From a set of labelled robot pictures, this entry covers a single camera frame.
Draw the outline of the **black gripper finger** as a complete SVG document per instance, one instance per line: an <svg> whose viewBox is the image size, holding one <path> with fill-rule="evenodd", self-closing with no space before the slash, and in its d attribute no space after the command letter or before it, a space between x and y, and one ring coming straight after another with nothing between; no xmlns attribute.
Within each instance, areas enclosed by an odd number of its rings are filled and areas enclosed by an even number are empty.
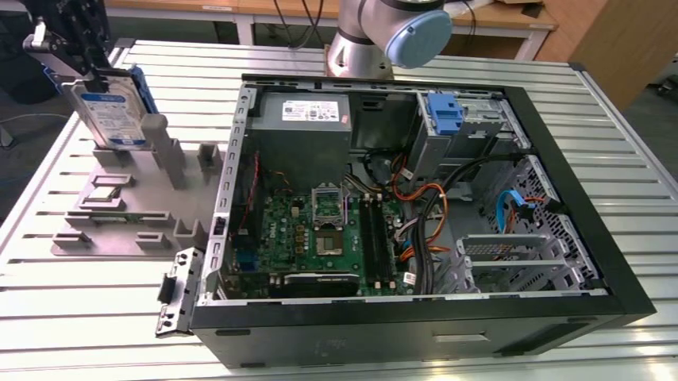
<svg viewBox="0 0 678 381"><path fill-rule="evenodd" d="M80 58L80 69L76 75L77 79L84 80L88 92L106 92L109 84L102 75L102 71L110 68L106 58L105 37L78 37L77 38L77 54Z"/></svg>

